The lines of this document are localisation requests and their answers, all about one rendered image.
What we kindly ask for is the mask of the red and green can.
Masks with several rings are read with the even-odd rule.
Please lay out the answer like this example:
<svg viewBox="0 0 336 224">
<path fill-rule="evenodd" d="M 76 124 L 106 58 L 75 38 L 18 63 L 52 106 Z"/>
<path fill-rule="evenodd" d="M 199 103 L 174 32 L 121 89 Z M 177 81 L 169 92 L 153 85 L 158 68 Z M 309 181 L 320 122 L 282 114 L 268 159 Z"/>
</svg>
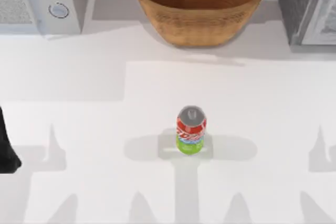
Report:
<svg viewBox="0 0 336 224">
<path fill-rule="evenodd" d="M 176 146 L 186 155 L 201 151 L 207 126 L 203 110 L 195 105 L 185 106 L 176 119 Z"/>
</svg>

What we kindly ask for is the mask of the brown woven basket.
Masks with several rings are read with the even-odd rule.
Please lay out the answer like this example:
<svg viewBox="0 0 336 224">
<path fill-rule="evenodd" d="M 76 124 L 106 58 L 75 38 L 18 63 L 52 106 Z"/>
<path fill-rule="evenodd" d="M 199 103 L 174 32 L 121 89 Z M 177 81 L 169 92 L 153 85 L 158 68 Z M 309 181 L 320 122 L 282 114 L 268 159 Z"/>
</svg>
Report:
<svg viewBox="0 0 336 224">
<path fill-rule="evenodd" d="M 261 0 L 138 0 L 158 34 L 176 46 L 218 46 L 248 23 Z"/>
</svg>

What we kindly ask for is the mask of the smaller microwave knob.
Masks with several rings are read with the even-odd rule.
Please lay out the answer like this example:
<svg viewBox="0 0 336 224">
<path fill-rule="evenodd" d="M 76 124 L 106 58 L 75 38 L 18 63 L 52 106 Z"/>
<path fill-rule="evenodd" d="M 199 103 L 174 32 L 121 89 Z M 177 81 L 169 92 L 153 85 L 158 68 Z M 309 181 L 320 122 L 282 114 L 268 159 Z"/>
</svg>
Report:
<svg viewBox="0 0 336 224">
<path fill-rule="evenodd" d="M 69 15 L 68 7 L 62 3 L 55 3 L 53 5 L 49 5 L 48 11 L 51 16 L 59 19 L 64 19 Z"/>
</svg>

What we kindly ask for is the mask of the pale microwave oven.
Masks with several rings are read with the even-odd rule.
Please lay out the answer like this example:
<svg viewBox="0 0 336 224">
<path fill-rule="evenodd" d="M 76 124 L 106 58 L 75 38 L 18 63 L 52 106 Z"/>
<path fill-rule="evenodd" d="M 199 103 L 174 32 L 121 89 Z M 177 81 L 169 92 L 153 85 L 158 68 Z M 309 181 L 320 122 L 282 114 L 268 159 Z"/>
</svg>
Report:
<svg viewBox="0 0 336 224">
<path fill-rule="evenodd" d="M 0 0 L 0 35 L 77 35 L 82 32 L 88 0 Z M 49 5 L 69 9 L 64 19 L 55 18 Z"/>
</svg>

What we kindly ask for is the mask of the grey cabinet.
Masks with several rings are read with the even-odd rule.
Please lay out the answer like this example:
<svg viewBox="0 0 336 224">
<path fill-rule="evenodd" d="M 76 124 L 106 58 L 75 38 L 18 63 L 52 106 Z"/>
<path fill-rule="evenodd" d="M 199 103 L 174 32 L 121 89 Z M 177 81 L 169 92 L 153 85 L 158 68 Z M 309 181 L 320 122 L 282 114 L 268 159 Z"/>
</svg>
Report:
<svg viewBox="0 0 336 224">
<path fill-rule="evenodd" d="M 290 45 L 336 46 L 336 0 L 278 0 Z"/>
</svg>

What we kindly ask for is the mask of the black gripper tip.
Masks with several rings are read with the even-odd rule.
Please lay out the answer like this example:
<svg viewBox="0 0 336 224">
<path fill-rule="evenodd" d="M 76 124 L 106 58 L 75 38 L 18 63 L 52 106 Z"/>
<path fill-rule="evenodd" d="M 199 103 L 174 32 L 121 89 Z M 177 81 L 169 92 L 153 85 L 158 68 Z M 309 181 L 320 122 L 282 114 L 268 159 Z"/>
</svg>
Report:
<svg viewBox="0 0 336 224">
<path fill-rule="evenodd" d="M 6 131 L 3 110 L 0 107 L 0 174 L 13 174 L 22 166 Z"/>
</svg>

